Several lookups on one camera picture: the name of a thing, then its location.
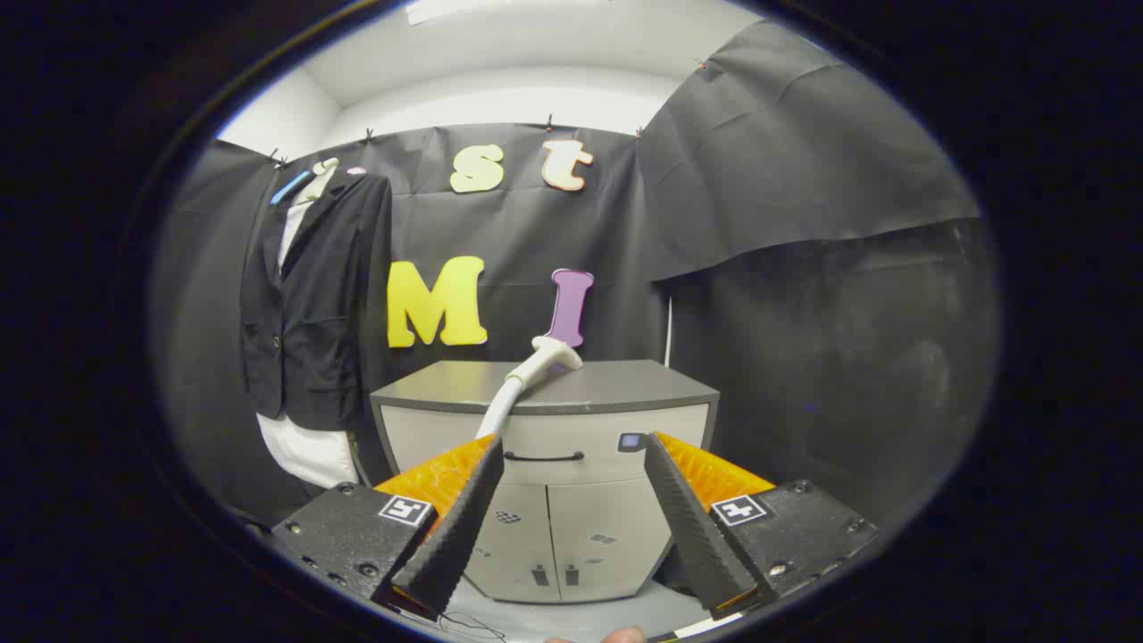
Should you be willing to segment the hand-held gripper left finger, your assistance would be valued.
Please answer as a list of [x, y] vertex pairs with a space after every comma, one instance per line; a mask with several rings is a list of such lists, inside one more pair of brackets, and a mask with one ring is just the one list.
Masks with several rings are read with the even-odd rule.
[[271, 529], [334, 589], [437, 620], [472, 557], [504, 472], [498, 436], [450, 449], [382, 489], [343, 481]]

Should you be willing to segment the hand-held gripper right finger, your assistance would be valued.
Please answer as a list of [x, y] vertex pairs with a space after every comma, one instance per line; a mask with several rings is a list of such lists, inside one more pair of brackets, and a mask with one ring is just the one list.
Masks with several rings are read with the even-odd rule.
[[644, 468], [686, 582], [716, 620], [812, 586], [879, 536], [813, 481], [774, 485], [660, 431], [647, 439]]

